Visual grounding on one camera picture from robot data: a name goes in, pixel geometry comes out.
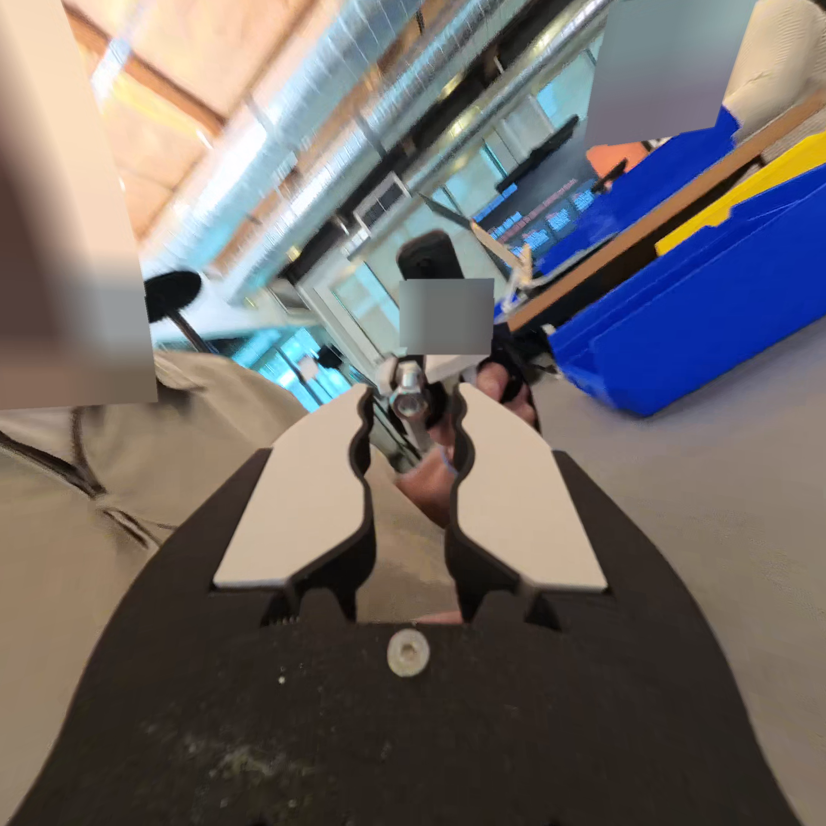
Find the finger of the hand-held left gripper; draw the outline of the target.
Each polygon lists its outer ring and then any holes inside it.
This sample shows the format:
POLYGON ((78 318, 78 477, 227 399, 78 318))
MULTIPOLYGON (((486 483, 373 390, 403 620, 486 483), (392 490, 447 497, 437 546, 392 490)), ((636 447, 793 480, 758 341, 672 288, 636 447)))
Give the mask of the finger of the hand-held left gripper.
POLYGON ((376 386, 369 387, 373 393, 371 444, 384 455, 396 472, 407 472, 419 463, 421 454, 391 410, 388 400, 381 396, 376 386))
POLYGON ((452 449, 453 421, 451 415, 451 398, 442 382, 426 387, 428 411, 423 420, 424 435, 421 447, 425 453, 433 448, 452 449))

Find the brown wooden desk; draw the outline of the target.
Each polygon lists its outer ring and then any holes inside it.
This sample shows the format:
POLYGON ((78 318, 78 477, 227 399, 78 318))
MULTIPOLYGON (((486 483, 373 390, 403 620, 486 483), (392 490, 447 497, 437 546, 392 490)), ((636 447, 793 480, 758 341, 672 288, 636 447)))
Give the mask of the brown wooden desk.
POLYGON ((586 287, 604 295, 631 277, 653 260, 659 240, 737 185, 767 149, 823 110, 824 104, 824 88, 818 88, 800 104, 754 133, 623 233, 563 273, 547 290, 518 308, 508 319, 510 330, 515 333, 550 324, 549 315, 556 317, 563 311, 573 315, 576 309, 571 295, 577 301, 582 300, 586 287))

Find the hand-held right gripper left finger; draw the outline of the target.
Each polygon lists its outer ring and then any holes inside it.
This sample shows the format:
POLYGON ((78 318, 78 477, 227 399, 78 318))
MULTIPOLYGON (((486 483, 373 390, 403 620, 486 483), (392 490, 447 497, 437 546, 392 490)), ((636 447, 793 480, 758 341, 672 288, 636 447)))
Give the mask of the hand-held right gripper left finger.
POLYGON ((328 589, 341 607, 376 562, 371 492, 373 389, 353 386, 272 445, 216 573, 218 590, 273 590, 289 607, 328 589))

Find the blue storage bin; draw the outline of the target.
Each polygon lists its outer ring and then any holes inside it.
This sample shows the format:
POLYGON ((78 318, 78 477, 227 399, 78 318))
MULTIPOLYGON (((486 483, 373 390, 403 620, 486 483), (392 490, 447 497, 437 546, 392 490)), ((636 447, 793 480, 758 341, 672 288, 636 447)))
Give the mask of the blue storage bin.
POLYGON ((730 154, 738 129, 737 119, 721 107, 712 127, 681 133, 658 146, 614 183, 605 204, 608 232, 625 231, 730 154))
POLYGON ((648 417, 824 316, 825 187, 672 250, 551 336, 559 372, 648 417))

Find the computer monitor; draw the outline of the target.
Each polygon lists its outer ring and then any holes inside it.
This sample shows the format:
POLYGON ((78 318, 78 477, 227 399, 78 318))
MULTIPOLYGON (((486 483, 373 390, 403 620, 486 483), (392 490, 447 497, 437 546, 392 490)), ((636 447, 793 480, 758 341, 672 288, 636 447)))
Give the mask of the computer monitor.
POLYGON ((513 183, 485 205, 472 220, 512 253, 527 244, 534 259, 573 232, 580 215, 594 202, 597 178, 572 179, 553 193, 513 183))

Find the yellow storage bin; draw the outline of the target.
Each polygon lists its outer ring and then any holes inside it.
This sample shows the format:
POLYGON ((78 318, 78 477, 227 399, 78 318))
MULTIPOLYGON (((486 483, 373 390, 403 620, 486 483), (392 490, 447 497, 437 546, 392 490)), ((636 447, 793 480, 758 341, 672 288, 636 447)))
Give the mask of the yellow storage bin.
POLYGON ((825 163, 825 132, 801 139, 777 159, 770 161, 746 180, 738 183, 722 197, 679 225, 655 244, 658 257, 669 253, 693 234, 707 226, 718 226, 728 220, 739 204, 790 180, 816 170, 825 163))

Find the person's left hand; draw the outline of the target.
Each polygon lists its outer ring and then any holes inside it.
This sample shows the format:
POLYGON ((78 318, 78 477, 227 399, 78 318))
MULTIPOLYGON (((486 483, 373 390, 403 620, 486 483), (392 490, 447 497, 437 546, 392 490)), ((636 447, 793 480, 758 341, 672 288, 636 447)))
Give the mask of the person's left hand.
MULTIPOLYGON (((539 419, 529 386, 522 384, 513 399, 503 401, 510 380, 508 367, 488 359, 478 368, 474 386, 539 431, 539 419)), ((428 430, 428 435, 434 447, 415 468, 401 474, 396 485, 431 522, 444 529, 449 524, 450 495, 456 475, 453 469, 455 433, 449 411, 428 430)))

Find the silver ventilation duct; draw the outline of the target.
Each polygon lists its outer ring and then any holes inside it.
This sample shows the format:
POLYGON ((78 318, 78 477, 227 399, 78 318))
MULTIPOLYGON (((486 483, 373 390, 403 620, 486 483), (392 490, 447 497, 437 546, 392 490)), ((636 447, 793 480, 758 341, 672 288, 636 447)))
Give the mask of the silver ventilation duct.
POLYGON ((206 272, 225 259, 222 296, 241 302, 299 253, 439 100, 503 35, 528 35, 543 59, 599 20, 609 2, 447 2, 393 70, 357 102, 421 2, 345 2, 282 82, 271 68, 217 147, 165 208, 140 250, 146 279, 206 272))

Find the silver bolt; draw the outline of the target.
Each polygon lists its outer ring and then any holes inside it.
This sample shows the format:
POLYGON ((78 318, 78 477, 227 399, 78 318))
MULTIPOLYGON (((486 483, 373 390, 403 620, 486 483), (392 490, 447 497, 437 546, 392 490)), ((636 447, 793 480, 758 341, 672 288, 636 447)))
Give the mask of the silver bolt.
POLYGON ((391 396, 391 407, 399 419, 425 422, 430 413, 430 399, 425 387, 399 386, 391 396))

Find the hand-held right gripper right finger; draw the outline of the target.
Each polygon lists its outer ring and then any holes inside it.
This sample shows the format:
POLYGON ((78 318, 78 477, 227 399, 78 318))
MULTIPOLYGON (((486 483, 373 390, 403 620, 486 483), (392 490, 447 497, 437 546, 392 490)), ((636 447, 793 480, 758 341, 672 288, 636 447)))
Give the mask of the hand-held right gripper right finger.
POLYGON ((601 594, 607 579, 549 444, 470 383, 453 395, 446 564, 461 610, 492 592, 601 594))

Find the black studio lamp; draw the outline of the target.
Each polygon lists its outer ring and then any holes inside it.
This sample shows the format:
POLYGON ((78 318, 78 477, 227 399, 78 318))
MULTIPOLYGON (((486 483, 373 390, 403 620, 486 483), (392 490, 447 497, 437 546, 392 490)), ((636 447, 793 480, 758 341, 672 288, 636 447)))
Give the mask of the black studio lamp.
POLYGON ((171 321, 187 342, 203 354, 216 354, 191 325, 182 311, 201 293, 201 276, 191 271, 172 271, 157 274, 144 281, 145 306, 150 325, 171 321))

